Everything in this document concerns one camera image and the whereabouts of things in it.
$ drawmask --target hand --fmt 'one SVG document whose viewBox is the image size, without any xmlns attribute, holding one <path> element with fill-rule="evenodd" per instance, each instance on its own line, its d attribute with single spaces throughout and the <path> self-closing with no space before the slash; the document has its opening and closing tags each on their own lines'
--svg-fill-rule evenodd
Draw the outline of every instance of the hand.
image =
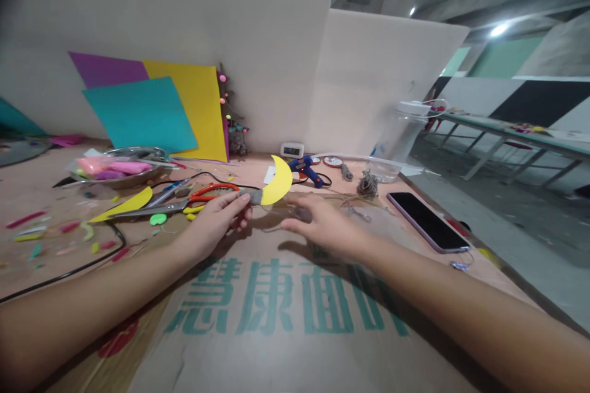
<svg viewBox="0 0 590 393">
<path fill-rule="evenodd" d="M 183 261 L 207 258 L 230 228 L 240 232 L 252 219 L 249 195 L 225 193 L 209 201 L 173 246 Z"/>
<path fill-rule="evenodd" d="M 313 220 L 307 224 L 295 218 L 287 218 L 281 223 L 282 229 L 303 235 L 309 241 L 339 256 L 358 258 L 359 251 L 368 241 L 368 234 L 324 198 L 309 195 L 288 199 L 287 203 L 308 209 Z"/>
</svg>

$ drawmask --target green wall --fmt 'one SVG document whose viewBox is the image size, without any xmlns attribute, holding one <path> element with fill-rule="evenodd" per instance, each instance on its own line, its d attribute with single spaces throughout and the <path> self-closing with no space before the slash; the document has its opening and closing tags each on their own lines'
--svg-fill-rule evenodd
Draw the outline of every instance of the green wall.
<svg viewBox="0 0 590 393">
<path fill-rule="evenodd" d="M 543 37 L 490 42 L 470 77 L 512 78 L 539 46 Z"/>
<path fill-rule="evenodd" d="M 444 68 L 441 77 L 452 77 L 453 75 L 455 75 L 455 72 L 457 72 L 459 66 L 461 66 L 461 63 L 463 63 L 463 60 L 467 56 L 469 49 L 471 49 L 471 47 L 457 49 L 455 55 L 453 55 L 453 57 L 451 57 L 451 59 L 449 60 L 447 67 Z"/>
</svg>

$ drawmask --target digital clock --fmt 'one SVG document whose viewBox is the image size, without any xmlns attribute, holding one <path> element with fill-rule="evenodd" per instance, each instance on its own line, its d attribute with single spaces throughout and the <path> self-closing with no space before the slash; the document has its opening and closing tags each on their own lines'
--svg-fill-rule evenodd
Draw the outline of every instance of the digital clock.
<svg viewBox="0 0 590 393">
<path fill-rule="evenodd" d="M 281 155 L 288 158 L 302 158 L 304 154 L 303 143 L 284 142 L 281 144 Z"/>
</svg>

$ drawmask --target pink phone case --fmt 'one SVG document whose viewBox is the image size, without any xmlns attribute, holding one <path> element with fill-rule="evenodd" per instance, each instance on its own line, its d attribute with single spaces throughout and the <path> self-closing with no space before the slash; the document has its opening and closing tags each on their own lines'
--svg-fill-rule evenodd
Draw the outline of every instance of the pink phone case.
<svg viewBox="0 0 590 393">
<path fill-rule="evenodd" d="M 443 248 L 439 247 L 439 246 L 438 246 L 438 244 L 436 244 L 436 242 L 435 242 L 435 241 L 434 241 L 432 238 L 430 238 L 430 235 L 429 235 L 428 233 L 426 233 L 422 227 L 420 227 L 420 225 L 419 225 L 419 224 L 416 222 L 416 220 L 415 220 L 414 218 L 412 218 L 412 217 L 410 216 L 410 214 L 409 214 L 409 213 L 407 213 L 407 212 L 404 210 L 404 208 L 403 208 L 402 206 L 400 206 L 400 205 L 399 205 L 399 203 L 398 203 L 397 201 L 395 201 L 395 200 L 393 199 L 393 197 L 392 197 L 390 194 L 387 194 L 387 199 L 391 201 L 391 203 L 392 203 L 392 204 L 393 204 L 393 205 L 396 207 L 396 209 L 397 209 L 397 210 L 399 210 L 399 211 L 401 212 L 401 214 L 402 214 L 402 215 L 403 215 L 403 216 L 404 216 L 404 217 L 405 217 L 405 218 L 406 218 L 406 219 L 407 219 L 407 220 L 410 222 L 410 224 L 411 224 L 411 225 L 413 225 L 413 226 L 414 226 L 414 228 L 415 228 L 415 229 L 416 229 L 418 232 L 420 232 L 420 234 L 421 234 L 421 235 L 424 237 L 424 239 L 427 241 L 427 243 L 428 243 L 428 244 L 430 244 L 430 245 L 432 246 L 432 248 L 433 248 L 434 250 L 436 250 L 437 252 L 439 252 L 439 253 L 442 253 L 442 254 L 450 254 L 450 253 L 461 253 L 461 252 L 466 252 L 466 251 L 467 251 L 467 250 L 469 250 L 469 248 L 471 247 L 469 244 L 468 244 L 466 247 L 460 247 L 460 248 L 458 248 L 458 249 L 443 249 Z M 450 225 L 450 224 L 448 224 L 447 222 L 444 222 L 444 223 L 445 223 L 445 224 L 446 224 L 446 225 L 449 227 L 449 229 L 451 229 L 453 232 L 455 232 L 455 234 L 456 234 L 456 235 L 457 235 L 459 238 L 461 238 L 461 240 L 465 241 L 465 240 L 464 240 L 464 239 L 461 237 L 461 235 L 459 234 L 459 232 L 457 232 L 457 231 L 456 231 L 456 230 L 453 228 L 453 226 L 451 226 L 451 225 Z"/>
</svg>

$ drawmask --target concrete floor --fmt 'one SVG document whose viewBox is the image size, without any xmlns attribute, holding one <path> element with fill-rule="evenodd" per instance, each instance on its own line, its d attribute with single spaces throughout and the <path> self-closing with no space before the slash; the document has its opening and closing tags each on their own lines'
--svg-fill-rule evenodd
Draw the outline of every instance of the concrete floor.
<svg viewBox="0 0 590 393">
<path fill-rule="evenodd" d="M 590 332 L 590 200 L 570 201 L 519 182 L 503 185 L 509 171 L 502 166 L 486 166 L 464 181 L 477 158 L 453 139 L 438 150 L 440 141 L 418 138 L 408 162 L 442 176 L 410 180 Z"/>
</svg>

